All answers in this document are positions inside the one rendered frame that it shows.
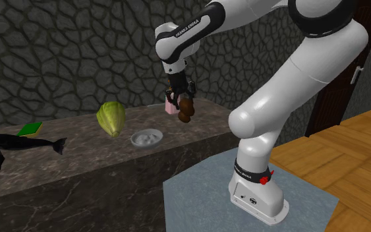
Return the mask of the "green cabbage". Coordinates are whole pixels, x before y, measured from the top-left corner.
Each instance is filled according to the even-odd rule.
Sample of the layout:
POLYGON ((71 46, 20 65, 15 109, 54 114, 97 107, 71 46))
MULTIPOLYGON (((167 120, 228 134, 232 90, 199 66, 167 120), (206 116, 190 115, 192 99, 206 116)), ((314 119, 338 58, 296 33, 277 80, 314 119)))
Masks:
POLYGON ((96 113, 100 127, 111 137, 118 137, 125 125, 125 109, 117 101, 105 102, 96 113))

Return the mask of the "grey bowl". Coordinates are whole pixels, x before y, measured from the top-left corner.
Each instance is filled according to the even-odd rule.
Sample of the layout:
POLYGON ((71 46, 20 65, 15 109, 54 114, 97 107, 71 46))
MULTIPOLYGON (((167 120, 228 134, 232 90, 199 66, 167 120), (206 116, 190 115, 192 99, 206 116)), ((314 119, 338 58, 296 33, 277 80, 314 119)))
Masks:
POLYGON ((144 129, 134 133, 130 141, 132 145, 140 149, 152 149, 157 147, 163 138, 163 133, 157 129, 144 129))

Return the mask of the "dark brown door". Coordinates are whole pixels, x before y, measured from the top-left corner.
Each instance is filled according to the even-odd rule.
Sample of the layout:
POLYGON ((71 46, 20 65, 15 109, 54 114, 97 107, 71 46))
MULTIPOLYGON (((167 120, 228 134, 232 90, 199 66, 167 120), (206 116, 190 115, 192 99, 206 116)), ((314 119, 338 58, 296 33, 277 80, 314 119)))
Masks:
POLYGON ((337 78, 318 93, 304 134, 306 137, 341 123, 357 80, 364 70, 371 49, 371 0, 358 0, 354 19, 368 32, 368 44, 337 78))

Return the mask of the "black whale figure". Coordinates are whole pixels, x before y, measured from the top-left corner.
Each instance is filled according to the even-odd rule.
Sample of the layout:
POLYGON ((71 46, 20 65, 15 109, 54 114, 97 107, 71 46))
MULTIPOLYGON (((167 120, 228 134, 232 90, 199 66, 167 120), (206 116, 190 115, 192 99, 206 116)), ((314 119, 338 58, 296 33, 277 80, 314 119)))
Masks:
POLYGON ((27 150, 32 148, 51 146, 55 152, 62 155, 63 148, 67 138, 60 138, 55 142, 38 139, 38 138, 27 138, 24 136, 17 136, 12 134, 0 134, 0 170, 2 164, 5 161, 4 155, 1 150, 27 150))

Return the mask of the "brown gourd-shaped object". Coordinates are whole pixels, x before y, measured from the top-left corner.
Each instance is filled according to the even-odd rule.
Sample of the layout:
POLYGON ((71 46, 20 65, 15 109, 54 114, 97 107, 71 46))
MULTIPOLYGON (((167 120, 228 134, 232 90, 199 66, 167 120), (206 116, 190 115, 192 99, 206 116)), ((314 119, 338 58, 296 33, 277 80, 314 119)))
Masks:
POLYGON ((179 102, 179 108, 179 120, 184 123, 189 123, 190 118, 194 115, 195 112, 193 101, 188 98, 181 99, 179 102))

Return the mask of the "green and yellow sponge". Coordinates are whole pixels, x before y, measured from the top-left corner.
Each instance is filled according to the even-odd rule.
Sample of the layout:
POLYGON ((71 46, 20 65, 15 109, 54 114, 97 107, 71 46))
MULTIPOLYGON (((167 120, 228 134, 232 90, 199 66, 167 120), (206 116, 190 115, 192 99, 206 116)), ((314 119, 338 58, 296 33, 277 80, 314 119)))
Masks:
POLYGON ((42 122, 25 124, 20 129, 20 131, 17 133, 17 136, 24 136, 24 137, 27 137, 27 138, 36 137, 37 135, 39 135, 42 127, 43 127, 42 122))

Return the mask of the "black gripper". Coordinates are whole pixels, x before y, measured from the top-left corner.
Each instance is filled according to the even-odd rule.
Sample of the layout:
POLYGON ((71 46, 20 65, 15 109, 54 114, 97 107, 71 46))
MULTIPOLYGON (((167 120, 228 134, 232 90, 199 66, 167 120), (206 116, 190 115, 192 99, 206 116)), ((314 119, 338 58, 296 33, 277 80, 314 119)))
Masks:
POLYGON ((187 81, 184 71, 174 74, 168 74, 170 89, 165 91, 166 100, 178 106, 178 95, 186 92, 189 98, 194 98, 196 95, 196 85, 194 81, 187 81))

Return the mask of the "pink box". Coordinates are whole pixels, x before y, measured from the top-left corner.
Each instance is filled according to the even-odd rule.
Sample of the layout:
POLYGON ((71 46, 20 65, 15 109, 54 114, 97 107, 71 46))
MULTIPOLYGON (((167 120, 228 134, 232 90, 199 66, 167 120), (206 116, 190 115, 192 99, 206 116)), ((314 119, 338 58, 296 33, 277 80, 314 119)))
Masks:
POLYGON ((170 115, 178 114, 179 112, 179 110, 172 103, 169 103, 167 99, 165 99, 165 111, 170 115))

